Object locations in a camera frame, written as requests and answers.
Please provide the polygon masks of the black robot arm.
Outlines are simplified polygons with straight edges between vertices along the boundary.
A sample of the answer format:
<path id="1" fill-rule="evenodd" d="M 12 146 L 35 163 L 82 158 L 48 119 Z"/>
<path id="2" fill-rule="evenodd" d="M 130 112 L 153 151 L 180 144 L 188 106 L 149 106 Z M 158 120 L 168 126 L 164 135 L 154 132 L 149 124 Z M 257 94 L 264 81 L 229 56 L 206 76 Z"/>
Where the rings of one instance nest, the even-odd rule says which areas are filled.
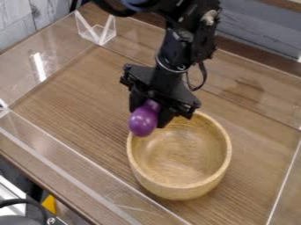
<path id="1" fill-rule="evenodd" d="M 205 61 L 217 50 L 220 0 L 119 0 L 122 9 L 117 9 L 110 0 L 93 1 L 117 17 L 147 12 L 165 18 L 165 37 L 155 65 L 125 65 L 121 83 L 130 90 L 131 112 L 150 100 L 159 104 L 158 128 L 166 127 L 177 116 L 190 119 L 201 107 L 193 92 L 202 86 L 190 84 L 189 70 L 197 65 L 201 75 L 209 76 Z"/>

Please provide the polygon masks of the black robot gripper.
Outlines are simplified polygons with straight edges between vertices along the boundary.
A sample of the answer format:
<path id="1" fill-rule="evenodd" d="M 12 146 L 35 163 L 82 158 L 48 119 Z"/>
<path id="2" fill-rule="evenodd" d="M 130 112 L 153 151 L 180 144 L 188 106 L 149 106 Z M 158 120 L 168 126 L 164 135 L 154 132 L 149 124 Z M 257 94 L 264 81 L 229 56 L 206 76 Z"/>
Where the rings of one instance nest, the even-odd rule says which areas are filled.
<path id="1" fill-rule="evenodd" d="M 192 61 L 188 58 L 155 57 L 155 66 L 126 63 L 121 83 L 130 90 L 130 112 L 133 113 L 147 99 L 161 104 L 158 128 L 165 128 L 176 116 L 186 119 L 200 108 L 200 100 L 184 83 Z"/>

